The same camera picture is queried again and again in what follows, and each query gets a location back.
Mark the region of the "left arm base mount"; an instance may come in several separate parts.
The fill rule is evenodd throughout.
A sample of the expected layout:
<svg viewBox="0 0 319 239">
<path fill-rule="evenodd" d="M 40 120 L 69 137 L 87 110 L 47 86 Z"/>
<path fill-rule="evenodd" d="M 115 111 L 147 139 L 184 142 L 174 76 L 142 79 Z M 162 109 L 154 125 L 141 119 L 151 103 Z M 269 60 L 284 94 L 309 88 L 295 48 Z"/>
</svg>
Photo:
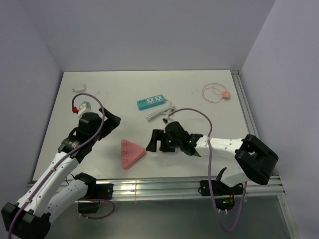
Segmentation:
<svg viewBox="0 0 319 239">
<path fill-rule="evenodd" d="M 92 193 L 79 200 L 77 209 L 80 216 L 88 219 L 103 219 L 110 216 L 116 210 L 116 205 L 111 200 L 113 188 L 112 183 L 97 184 Z M 110 209 L 110 211 L 106 215 L 98 216 L 97 213 L 101 209 Z"/>
</svg>

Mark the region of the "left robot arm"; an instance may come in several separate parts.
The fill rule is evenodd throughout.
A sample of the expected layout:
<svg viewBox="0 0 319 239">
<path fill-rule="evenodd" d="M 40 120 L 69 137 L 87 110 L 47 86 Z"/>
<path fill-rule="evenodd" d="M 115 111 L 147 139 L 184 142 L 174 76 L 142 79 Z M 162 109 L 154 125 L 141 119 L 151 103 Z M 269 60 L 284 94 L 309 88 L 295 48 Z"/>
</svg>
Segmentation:
<svg viewBox="0 0 319 239">
<path fill-rule="evenodd" d="M 119 126 L 120 117 L 105 108 L 99 111 L 101 116 L 84 113 L 37 182 L 16 203 L 4 205 L 1 214 L 8 238 L 43 239 L 57 217 L 75 201 L 97 199 L 96 178 L 86 173 L 77 174 L 68 186 L 58 189 L 94 144 Z"/>
</svg>

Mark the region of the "front aluminium rail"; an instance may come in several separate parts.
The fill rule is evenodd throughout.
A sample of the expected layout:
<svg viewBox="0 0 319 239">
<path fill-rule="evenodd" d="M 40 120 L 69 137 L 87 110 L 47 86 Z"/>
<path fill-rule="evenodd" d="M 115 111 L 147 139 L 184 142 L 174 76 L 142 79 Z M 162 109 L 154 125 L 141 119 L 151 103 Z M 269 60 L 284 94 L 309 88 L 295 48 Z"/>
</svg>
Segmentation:
<svg viewBox="0 0 319 239">
<path fill-rule="evenodd" d="M 162 179 L 97 179 L 96 184 L 114 184 L 112 201 L 158 201 L 158 200 L 183 200 L 206 199 L 199 194 L 200 181 L 206 177 L 181 177 Z M 272 176 L 267 185 L 259 185 L 248 181 L 246 187 L 247 197 L 254 196 L 282 196 L 285 189 L 279 176 Z"/>
</svg>

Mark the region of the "teal power strip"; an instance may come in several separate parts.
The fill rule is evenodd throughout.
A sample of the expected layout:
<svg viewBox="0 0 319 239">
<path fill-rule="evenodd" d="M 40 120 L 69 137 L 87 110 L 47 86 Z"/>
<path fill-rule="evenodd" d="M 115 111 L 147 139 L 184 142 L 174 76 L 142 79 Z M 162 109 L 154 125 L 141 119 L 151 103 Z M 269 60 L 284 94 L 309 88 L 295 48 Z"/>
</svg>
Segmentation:
<svg viewBox="0 0 319 239">
<path fill-rule="evenodd" d="M 143 111 L 149 108 L 157 107 L 165 103 L 165 97 L 163 95 L 156 95 L 149 98 L 145 98 L 137 101 L 137 107 L 139 111 Z"/>
</svg>

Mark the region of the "white wall charger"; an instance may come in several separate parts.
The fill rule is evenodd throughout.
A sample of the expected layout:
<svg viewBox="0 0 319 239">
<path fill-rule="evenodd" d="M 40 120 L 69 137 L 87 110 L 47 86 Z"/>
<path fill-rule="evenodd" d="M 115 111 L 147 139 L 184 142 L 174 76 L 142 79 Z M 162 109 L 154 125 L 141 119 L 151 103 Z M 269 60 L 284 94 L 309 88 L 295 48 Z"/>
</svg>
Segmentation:
<svg viewBox="0 0 319 239">
<path fill-rule="evenodd" d="M 75 84 L 72 88 L 72 92 L 74 92 L 75 94 L 85 93 L 86 92 L 86 85 L 85 84 Z"/>
</svg>

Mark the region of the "pink triangular power strip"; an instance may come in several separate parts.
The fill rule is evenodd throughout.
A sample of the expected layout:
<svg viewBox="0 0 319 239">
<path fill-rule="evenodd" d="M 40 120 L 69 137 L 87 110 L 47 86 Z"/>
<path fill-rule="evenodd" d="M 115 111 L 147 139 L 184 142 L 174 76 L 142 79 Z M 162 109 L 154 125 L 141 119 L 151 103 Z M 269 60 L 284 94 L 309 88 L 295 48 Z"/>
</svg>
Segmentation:
<svg viewBox="0 0 319 239">
<path fill-rule="evenodd" d="M 132 167 L 141 157 L 145 155 L 146 151 L 143 147 L 132 143 L 128 140 L 121 141 L 121 165 L 127 170 Z"/>
</svg>

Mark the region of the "right side aluminium rail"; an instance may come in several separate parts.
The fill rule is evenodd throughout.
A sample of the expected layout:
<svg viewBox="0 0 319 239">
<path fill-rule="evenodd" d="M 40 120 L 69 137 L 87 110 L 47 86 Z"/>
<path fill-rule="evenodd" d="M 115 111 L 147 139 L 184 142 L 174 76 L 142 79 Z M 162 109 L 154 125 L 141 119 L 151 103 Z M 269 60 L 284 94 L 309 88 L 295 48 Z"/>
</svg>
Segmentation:
<svg viewBox="0 0 319 239">
<path fill-rule="evenodd" d="M 246 127 L 247 130 L 250 134 L 255 135 L 256 137 L 259 137 L 253 116 L 252 116 L 252 112 L 250 110 L 250 106 L 248 103 L 248 99 L 246 97 L 242 82 L 241 82 L 241 78 L 240 78 L 240 71 L 236 70 L 236 71 L 230 71 L 234 85 L 235 85 L 235 89 L 237 92 L 237 96 L 239 98 L 239 102 L 243 111 L 243 115 L 244 115 L 244 119 L 245 119 L 245 123 L 246 123 Z"/>
</svg>

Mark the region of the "aluminium rail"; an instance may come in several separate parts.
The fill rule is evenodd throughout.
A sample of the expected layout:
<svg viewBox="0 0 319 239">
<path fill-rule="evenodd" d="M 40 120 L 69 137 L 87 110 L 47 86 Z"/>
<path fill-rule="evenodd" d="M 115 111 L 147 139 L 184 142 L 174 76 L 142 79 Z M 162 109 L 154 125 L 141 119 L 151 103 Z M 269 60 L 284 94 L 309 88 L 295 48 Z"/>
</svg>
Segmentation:
<svg viewBox="0 0 319 239">
<path fill-rule="evenodd" d="M 96 184 L 114 184 L 112 201 L 158 201 L 158 200 L 183 200 L 206 199 L 199 194 L 200 181 L 206 177 L 181 177 L 162 179 L 97 179 Z M 285 189 L 279 176 L 272 176 L 267 185 L 259 185 L 248 181 L 246 187 L 247 197 L 254 196 L 282 196 Z"/>
<path fill-rule="evenodd" d="M 239 102 L 243 111 L 243 115 L 244 115 L 244 119 L 245 119 L 245 123 L 246 123 L 246 127 L 247 130 L 250 134 L 255 135 L 256 137 L 259 137 L 253 116 L 252 116 L 252 112 L 250 110 L 250 106 L 248 103 L 248 99 L 246 97 L 242 82 L 241 82 L 241 78 L 240 78 L 240 71 L 236 70 L 236 71 L 230 71 L 234 85 L 235 85 L 235 89 L 237 92 L 237 96 L 239 98 Z"/>
</svg>

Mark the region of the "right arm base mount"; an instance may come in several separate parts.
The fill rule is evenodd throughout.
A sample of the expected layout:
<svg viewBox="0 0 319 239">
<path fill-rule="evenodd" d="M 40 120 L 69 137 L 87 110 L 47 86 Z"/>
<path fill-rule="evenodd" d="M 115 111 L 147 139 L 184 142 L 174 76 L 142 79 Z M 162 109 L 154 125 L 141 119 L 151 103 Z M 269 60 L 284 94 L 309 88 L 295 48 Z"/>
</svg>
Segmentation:
<svg viewBox="0 0 319 239">
<path fill-rule="evenodd" d="M 244 185 L 242 183 L 234 187 L 228 187 L 223 183 L 211 180 L 216 207 L 219 211 L 231 211 L 235 208 L 235 196 L 242 195 Z M 208 180 L 201 180 L 198 192 L 203 197 L 211 196 Z"/>
</svg>

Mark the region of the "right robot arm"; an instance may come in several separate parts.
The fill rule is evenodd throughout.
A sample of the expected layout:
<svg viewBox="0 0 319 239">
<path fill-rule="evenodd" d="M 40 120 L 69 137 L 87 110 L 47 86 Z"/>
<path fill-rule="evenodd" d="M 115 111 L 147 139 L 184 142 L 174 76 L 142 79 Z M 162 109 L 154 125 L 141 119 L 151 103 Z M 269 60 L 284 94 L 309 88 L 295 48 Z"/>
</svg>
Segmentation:
<svg viewBox="0 0 319 239">
<path fill-rule="evenodd" d="M 154 129 L 148 152 L 175 152 L 179 149 L 188 156 L 216 156 L 235 162 L 234 167 L 223 166 L 214 180 L 212 190 L 216 196 L 239 189 L 246 181 L 267 185 L 278 162 L 278 155 L 258 137 L 248 134 L 244 139 L 209 138 L 202 134 L 188 133 L 177 121 L 169 122 L 164 129 Z"/>
</svg>

